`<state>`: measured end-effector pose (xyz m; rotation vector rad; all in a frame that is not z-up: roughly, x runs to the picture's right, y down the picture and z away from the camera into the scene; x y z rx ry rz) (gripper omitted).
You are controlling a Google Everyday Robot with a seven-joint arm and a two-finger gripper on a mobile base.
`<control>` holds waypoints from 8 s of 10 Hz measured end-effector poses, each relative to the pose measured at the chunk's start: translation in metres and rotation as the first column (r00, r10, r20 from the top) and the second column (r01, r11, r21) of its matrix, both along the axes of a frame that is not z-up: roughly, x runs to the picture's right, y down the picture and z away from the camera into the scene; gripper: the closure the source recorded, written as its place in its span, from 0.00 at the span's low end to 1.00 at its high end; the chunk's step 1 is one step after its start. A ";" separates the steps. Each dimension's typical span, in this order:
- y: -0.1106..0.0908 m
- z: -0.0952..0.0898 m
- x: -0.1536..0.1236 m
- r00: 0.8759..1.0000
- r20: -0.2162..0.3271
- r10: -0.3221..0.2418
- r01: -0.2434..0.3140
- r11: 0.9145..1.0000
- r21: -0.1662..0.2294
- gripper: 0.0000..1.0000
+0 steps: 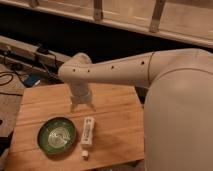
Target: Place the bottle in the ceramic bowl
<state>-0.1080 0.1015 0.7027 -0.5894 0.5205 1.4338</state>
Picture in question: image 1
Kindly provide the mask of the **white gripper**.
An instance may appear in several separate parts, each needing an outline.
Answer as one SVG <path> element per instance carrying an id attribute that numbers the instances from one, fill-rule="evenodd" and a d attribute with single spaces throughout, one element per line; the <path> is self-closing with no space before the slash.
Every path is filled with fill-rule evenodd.
<path id="1" fill-rule="evenodd" d="M 90 103 L 92 101 L 92 92 L 87 83 L 71 83 L 69 85 L 71 92 L 70 111 L 74 112 L 77 104 L 87 104 L 93 111 L 96 111 L 95 106 Z"/>

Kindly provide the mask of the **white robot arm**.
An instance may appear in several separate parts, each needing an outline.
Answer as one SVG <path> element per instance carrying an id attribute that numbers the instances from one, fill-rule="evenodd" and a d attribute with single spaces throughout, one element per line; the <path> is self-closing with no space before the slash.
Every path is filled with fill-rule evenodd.
<path id="1" fill-rule="evenodd" d="M 100 63 L 78 53 L 58 77 L 75 105 L 92 100 L 91 83 L 146 88 L 145 171 L 213 171 L 212 52 L 164 50 Z"/>

